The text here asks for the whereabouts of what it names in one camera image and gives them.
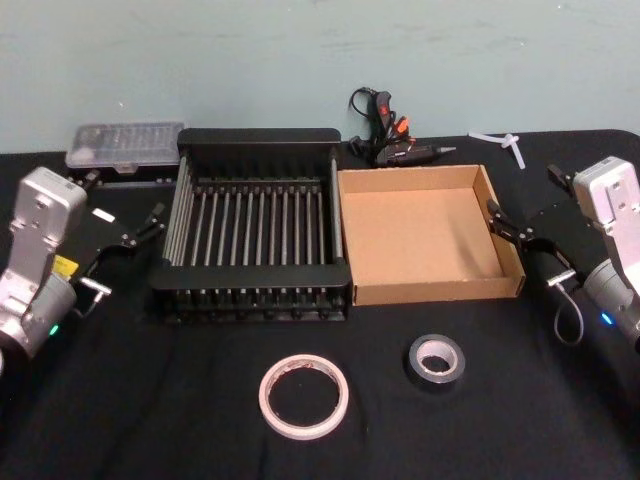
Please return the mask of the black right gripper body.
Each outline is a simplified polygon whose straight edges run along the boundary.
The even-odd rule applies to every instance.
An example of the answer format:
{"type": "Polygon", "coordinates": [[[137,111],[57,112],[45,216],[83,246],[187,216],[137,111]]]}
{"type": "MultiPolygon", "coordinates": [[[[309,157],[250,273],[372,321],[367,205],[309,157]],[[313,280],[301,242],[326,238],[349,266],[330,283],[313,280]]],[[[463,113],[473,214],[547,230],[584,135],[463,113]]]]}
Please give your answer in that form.
{"type": "Polygon", "coordinates": [[[571,198],[548,206],[528,220],[534,236],[549,240],[585,281],[592,271],[609,258],[601,233],[589,224],[577,202],[571,198]]]}

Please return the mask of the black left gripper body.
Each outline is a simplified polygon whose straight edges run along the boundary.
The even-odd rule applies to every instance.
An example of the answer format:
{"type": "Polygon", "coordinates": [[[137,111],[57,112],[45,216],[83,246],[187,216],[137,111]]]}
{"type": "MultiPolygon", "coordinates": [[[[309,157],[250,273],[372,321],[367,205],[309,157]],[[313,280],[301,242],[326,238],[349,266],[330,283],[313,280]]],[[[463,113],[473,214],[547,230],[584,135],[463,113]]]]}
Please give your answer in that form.
{"type": "Polygon", "coordinates": [[[69,283],[78,283],[81,277],[91,277],[108,260],[129,259],[136,254],[133,231],[115,214],[97,204],[95,197],[95,193],[88,192],[79,224],[54,255],[53,273],[69,283]]]}

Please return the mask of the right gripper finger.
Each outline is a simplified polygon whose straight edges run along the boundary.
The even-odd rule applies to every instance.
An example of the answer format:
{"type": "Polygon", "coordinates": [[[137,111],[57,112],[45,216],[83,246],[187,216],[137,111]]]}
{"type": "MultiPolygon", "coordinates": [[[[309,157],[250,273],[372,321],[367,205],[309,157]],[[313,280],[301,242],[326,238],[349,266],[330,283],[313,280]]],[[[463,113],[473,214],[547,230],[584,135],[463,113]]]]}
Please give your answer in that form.
{"type": "Polygon", "coordinates": [[[533,230],[525,225],[517,225],[493,199],[486,202],[489,213],[489,230],[513,244],[519,251],[532,249],[533,230]]]}
{"type": "Polygon", "coordinates": [[[547,176],[549,180],[563,190],[565,193],[573,193],[574,192],[574,178],[575,174],[570,172],[563,171],[560,167],[555,164],[549,164],[546,167],[547,176]]]}

